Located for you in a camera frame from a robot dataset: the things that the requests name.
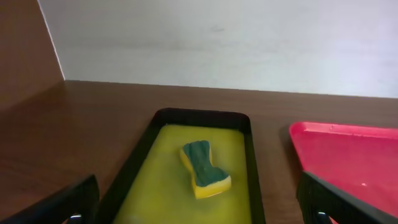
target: red tray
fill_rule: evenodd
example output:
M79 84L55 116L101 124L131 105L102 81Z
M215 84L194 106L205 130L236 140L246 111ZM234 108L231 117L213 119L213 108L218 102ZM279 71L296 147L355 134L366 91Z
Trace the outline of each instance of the red tray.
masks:
M398 217L398 129L297 122L290 136L304 170Z

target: wooden surface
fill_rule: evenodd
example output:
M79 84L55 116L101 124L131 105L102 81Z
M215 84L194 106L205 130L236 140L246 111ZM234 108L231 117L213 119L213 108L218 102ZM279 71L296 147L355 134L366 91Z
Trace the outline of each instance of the wooden surface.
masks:
M103 195L154 113L237 111L251 119L268 224L302 223L294 121L398 128L398 100L66 81L0 120L0 218L94 173Z
M0 111L62 82L36 0L0 0Z

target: brown wooden table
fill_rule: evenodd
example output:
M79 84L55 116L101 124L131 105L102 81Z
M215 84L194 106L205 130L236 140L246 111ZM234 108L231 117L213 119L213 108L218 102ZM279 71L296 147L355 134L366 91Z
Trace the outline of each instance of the brown wooden table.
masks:
M0 219L95 174L103 195L161 108L236 111L251 119L268 224L302 223L294 121L398 128L398 100L66 81L0 114Z

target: sponge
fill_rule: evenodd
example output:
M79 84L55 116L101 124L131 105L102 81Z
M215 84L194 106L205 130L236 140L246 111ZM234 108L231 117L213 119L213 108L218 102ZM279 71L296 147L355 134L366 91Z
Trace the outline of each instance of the sponge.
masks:
M210 197L231 188L231 176L218 167L213 167L210 143L195 141L180 150L184 166L192 176L195 198Z

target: white backdrop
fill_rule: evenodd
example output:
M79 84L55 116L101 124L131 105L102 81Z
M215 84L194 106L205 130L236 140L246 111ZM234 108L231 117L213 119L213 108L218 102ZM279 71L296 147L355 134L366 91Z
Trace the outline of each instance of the white backdrop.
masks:
M398 97L397 0L40 0L67 80Z

